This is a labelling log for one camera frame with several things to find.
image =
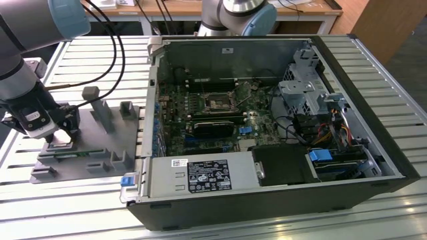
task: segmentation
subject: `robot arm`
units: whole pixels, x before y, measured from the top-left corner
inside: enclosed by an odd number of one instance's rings
[[[266,0],[204,0],[197,36],[262,36],[273,28],[277,11]]]
[[[1,123],[30,138],[50,136],[65,116],[20,54],[89,30],[78,0],[0,0],[0,106],[12,115]]]

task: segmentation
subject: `floor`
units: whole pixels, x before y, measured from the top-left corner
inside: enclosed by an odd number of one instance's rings
[[[116,26],[122,35],[140,35],[138,23]],[[97,25],[92,25],[92,35],[102,35],[104,31]],[[417,25],[413,34],[408,37],[399,51],[385,65],[391,75],[399,81],[415,101],[427,111],[427,17]],[[41,57],[48,63],[56,46],[45,47],[29,52],[25,58]],[[0,124],[0,146],[6,138],[9,130]]]
[[[427,17],[385,64],[385,68],[427,111]]]

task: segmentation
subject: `slotted aluminum table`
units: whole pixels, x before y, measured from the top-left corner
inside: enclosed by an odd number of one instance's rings
[[[108,105],[132,100],[145,104],[148,85],[145,36],[122,37],[126,67]],[[427,235],[427,115],[356,39],[321,37],[365,97],[421,179],[381,194],[349,210],[237,222],[189,229],[148,231],[120,203],[120,176],[33,185],[28,183],[42,140],[14,131],[0,150],[0,239],[421,239]],[[89,80],[108,68],[113,56],[108,37],[80,37],[61,43],[50,60],[45,84]],[[117,66],[96,83],[106,91]],[[338,88],[326,75],[336,91]],[[82,102],[82,87],[53,91],[57,101]],[[140,126],[144,110],[140,111]]]

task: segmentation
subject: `motherboard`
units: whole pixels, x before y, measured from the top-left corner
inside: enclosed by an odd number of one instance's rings
[[[256,79],[193,79],[158,85],[165,155],[230,153],[280,143],[269,112],[272,86]]]

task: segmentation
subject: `wooden desk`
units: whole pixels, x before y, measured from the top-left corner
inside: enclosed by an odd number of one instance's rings
[[[201,20],[201,2],[190,2],[181,0],[166,0],[166,9],[170,13],[173,21],[200,21]],[[277,8],[277,21],[313,21],[321,22],[317,34],[328,34],[336,17],[342,14],[341,10],[333,10],[324,0],[314,0],[314,4],[298,4],[298,13],[285,7]],[[161,12],[158,10],[156,0],[141,0],[141,7],[148,16],[149,21],[162,21]],[[104,13],[114,22],[137,21],[141,23],[144,35],[152,35],[152,28],[142,16],[137,6],[117,6],[117,9],[104,10]]]

